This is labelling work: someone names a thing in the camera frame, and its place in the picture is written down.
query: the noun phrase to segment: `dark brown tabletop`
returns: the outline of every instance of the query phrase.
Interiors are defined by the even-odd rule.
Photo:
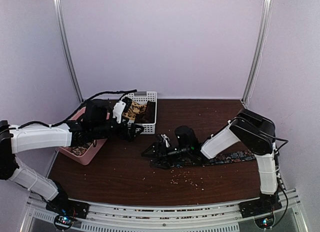
[[[159,100],[156,134],[167,134],[175,145],[175,128],[187,125],[202,142],[242,107],[237,100]],[[71,198],[113,204],[190,205],[259,196],[255,160],[170,170],[150,168],[149,159],[140,154],[154,141],[154,135],[141,135],[134,142],[112,137],[87,166],[59,154],[49,177],[59,181]],[[227,151],[244,148],[238,143]]]

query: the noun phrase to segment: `metal frame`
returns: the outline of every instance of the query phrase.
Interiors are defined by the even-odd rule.
[[[301,202],[295,189],[286,191],[289,208],[293,208],[294,216],[300,232],[308,232],[301,209]],[[279,193],[283,204],[286,198]],[[193,205],[193,206],[125,206],[106,203],[89,202],[90,207],[86,219],[79,219],[73,228],[80,231],[136,231],[136,232],[165,232],[165,231],[223,231],[232,228],[239,231],[238,223],[253,217],[242,218],[239,203],[247,200],[226,203]],[[25,217],[20,232],[28,232],[33,218],[53,222],[55,213],[45,209],[46,204],[36,194],[30,194],[25,211]]]
[[[266,33],[269,25],[269,18],[271,14],[271,3],[272,3],[272,0],[264,0],[258,40],[256,43],[256,48],[253,56],[249,78],[246,83],[244,94],[241,100],[245,107],[247,107],[247,105],[249,104],[250,95],[255,84],[255,78],[258,73],[259,64],[261,61],[261,52],[265,42]]]
[[[70,54],[70,48],[67,40],[67,34],[66,34],[66,28],[65,28],[65,23],[64,23],[64,17],[62,13],[62,7],[61,7],[61,1],[60,0],[53,0],[54,3],[54,8],[56,12],[56,17],[58,20],[59,28],[60,28],[60,35],[61,35],[61,40],[62,40],[62,45],[63,45],[63,50],[64,50],[64,56],[66,59],[66,63],[68,66],[68,70],[70,73],[71,81],[74,87],[74,90],[76,92],[77,98],[79,102],[81,103],[84,99],[81,94],[80,86],[77,80],[74,64],[72,62],[71,54]]]

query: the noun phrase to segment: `white backdrop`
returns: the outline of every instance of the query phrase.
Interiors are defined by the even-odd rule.
[[[61,0],[84,98],[132,88],[160,98],[241,98],[263,3]]]

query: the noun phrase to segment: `white basket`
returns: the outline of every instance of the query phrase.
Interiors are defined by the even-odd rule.
[[[156,133],[156,123],[157,123],[157,106],[158,106],[158,94],[157,92],[136,92],[129,93],[126,97],[131,98],[133,101],[144,105],[148,101],[155,102],[155,114],[154,114],[154,123],[143,123],[139,124],[144,127],[144,131],[141,134],[155,134]]]

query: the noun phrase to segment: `vertical metal pole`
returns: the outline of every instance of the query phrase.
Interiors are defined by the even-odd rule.
[[[264,4],[263,4],[258,40],[256,43],[256,48],[254,52],[254,57],[251,65],[249,78],[248,78],[248,81],[244,90],[244,94],[241,100],[245,107],[249,104],[249,98],[250,98],[250,95],[254,86],[254,81],[258,71],[258,66],[261,58],[261,51],[262,51],[263,44],[265,42],[266,32],[269,24],[269,18],[271,13],[271,2],[272,0],[264,0]]]
[[[70,73],[72,84],[75,89],[75,92],[76,92],[76,95],[77,95],[79,102],[82,102],[84,99],[81,94],[81,90],[79,87],[79,83],[78,83],[75,68],[74,68],[74,64],[72,62],[72,58],[71,58],[71,54],[70,54],[70,49],[69,49],[69,44],[68,44],[67,34],[66,34],[66,29],[65,29],[65,23],[64,23],[64,18],[63,18],[63,14],[62,14],[61,1],[60,0],[53,0],[53,2],[54,2],[54,8],[55,8],[55,12],[56,12],[56,17],[57,17],[59,28],[60,28],[60,35],[61,35],[62,44],[63,44],[64,56],[66,59],[66,63],[68,66],[68,70]]]

